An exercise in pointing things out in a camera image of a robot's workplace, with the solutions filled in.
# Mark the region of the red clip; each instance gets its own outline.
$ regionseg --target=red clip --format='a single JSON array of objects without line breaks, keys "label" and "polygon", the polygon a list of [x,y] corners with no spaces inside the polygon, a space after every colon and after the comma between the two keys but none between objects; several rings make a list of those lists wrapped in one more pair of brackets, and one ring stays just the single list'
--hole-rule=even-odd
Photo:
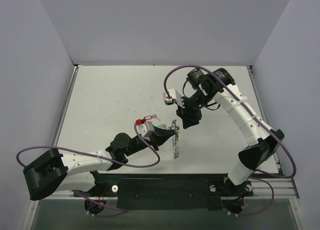
[{"label": "red clip", "polygon": [[137,125],[142,124],[142,120],[141,119],[137,119],[135,122],[136,122]]},{"label": "red clip", "polygon": [[149,119],[152,119],[152,115],[147,115],[147,116],[144,116],[143,117],[145,120],[149,120]]}]

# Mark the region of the white wall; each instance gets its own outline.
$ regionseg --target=white wall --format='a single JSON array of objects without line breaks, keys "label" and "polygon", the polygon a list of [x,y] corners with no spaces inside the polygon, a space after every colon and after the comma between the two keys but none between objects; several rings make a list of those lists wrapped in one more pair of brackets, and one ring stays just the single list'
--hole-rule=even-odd
[{"label": "white wall", "polygon": [[[253,66],[267,118],[282,128],[310,230],[320,226],[320,0],[291,0]],[[283,152],[281,165],[292,168]]]},{"label": "white wall", "polygon": [[[73,64],[39,0],[0,0],[0,229],[20,229],[29,201],[21,148],[51,144]],[[22,156],[25,163],[39,155]]]},{"label": "white wall", "polygon": [[252,65],[289,0],[41,0],[74,63]]}]

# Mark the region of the white table surface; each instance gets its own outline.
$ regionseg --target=white table surface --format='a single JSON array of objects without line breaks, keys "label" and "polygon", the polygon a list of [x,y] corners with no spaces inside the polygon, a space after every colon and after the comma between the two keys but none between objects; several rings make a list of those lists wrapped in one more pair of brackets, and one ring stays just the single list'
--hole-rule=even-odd
[{"label": "white table surface", "polygon": [[[217,111],[202,110],[199,125],[182,128],[176,115],[176,105],[163,102],[163,81],[175,66],[80,66],[70,97],[58,140],[58,146],[84,152],[105,149],[115,135],[125,132],[135,136],[136,119],[156,114],[154,125],[170,125],[177,119],[181,131],[178,145],[179,158],[174,160],[172,141],[160,146],[161,162],[151,168],[121,167],[108,173],[148,174],[225,174],[238,162],[238,152],[247,143],[233,120],[223,108]],[[206,66],[214,71],[220,66]],[[254,89],[245,66],[223,66],[235,79],[240,91],[248,97],[249,104],[259,114]],[[168,89],[181,92],[187,73],[183,69],[168,80]],[[187,96],[194,91],[188,84]],[[130,164],[146,165],[157,160],[146,148],[128,157]],[[274,157],[263,163],[260,169],[278,173]]]}]

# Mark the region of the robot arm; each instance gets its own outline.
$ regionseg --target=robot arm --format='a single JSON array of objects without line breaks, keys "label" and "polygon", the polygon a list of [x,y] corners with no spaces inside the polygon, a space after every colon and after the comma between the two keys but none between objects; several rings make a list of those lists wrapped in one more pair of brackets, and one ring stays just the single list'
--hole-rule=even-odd
[{"label": "robot arm", "polygon": [[[137,120],[136,124],[141,136],[156,151],[159,150],[158,146],[176,133],[175,130],[157,128],[145,119]],[[30,199],[40,200],[61,190],[76,189],[86,192],[95,185],[92,171],[118,169],[128,162],[127,156],[146,147],[138,135],[131,138],[126,133],[119,133],[109,147],[86,155],[60,153],[58,149],[49,149],[23,170]]]},{"label": "robot arm", "polygon": [[[182,118],[183,128],[197,125],[202,118],[201,109],[210,101],[218,103],[234,120],[243,133],[248,147],[239,152],[238,164],[229,172],[228,179],[238,186],[248,179],[257,167],[266,161],[278,148],[276,140],[264,130],[254,117],[257,117],[280,140],[284,138],[281,130],[273,130],[248,104],[248,98],[239,91],[234,79],[223,68],[214,71],[214,74],[238,97],[237,101],[211,75],[204,75],[200,69],[194,69],[187,75],[187,80],[196,92],[190,97],[182,97],[175,89],[169,90],[170,97],[163,94],[167,105],[177,104],[176,114]],[[244,103],[253,113],[253,117],[241,105]]]}]

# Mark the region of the bolt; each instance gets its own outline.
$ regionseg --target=bolt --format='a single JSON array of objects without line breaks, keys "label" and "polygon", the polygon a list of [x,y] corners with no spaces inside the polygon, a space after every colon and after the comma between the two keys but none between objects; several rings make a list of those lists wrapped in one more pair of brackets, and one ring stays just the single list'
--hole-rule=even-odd
[{"label": "bolt", "polygon": [[217,189],[216,189],[216,187],[214,185],[210,185],[209,186],[209,190],[210,190],[210,192],[214,193]]}]

